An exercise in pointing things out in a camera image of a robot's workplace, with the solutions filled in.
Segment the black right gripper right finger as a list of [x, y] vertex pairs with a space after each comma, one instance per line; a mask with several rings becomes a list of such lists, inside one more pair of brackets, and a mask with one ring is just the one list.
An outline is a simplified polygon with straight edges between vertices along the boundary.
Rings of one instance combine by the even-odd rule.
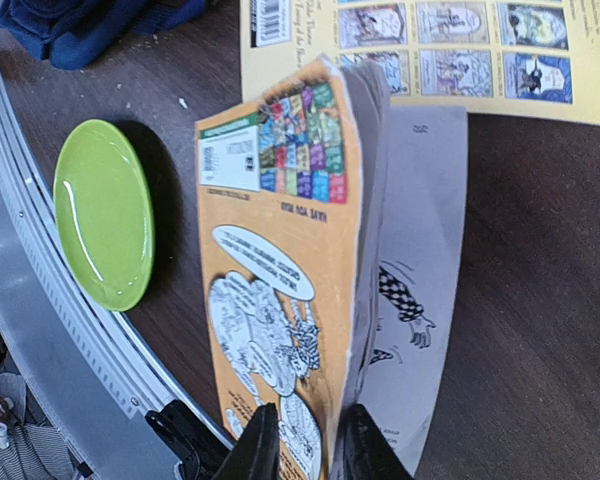
[[339, 426], [342, 462], [332, 479], [413, 480], [362, 404], [351, 405]]

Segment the navy blue student backpack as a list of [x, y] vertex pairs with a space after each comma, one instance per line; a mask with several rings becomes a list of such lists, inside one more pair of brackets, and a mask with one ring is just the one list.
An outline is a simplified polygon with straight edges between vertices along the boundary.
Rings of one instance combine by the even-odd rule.
[[213, 5], [207, 0], [11, 0], [0, 5], [0, 28], [33, 58], [78, 70], [128, 31], [154, 35], [199, 17]]

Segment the orange cartoon booklet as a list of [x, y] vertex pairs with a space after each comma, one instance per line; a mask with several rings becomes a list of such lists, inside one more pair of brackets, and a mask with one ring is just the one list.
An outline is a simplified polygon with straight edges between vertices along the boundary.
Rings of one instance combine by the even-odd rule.
[[463, 244], [468, 115], [393, 104], [375, 62], [321, 56], [196, 125], [200, 256], [224, 426], [276, 409], [283, 479], [345, 479], [352, 409], [412, 477]]

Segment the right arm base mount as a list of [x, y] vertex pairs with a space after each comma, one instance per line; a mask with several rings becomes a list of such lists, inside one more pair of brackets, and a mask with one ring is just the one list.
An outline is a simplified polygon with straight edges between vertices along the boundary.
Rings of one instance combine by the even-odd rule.
[[180, 400], [162, 410], [148, 410], [145, 420], [154, 433], [178, 457], [182, 479], [212, 479], [229, 449]]

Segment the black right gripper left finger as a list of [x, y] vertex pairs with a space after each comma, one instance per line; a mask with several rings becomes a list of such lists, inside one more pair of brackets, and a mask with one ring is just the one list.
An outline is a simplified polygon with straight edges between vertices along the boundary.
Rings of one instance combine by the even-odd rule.
[[213, 480], [277, 480], [280, 472], [278, 412], [259, 406]]

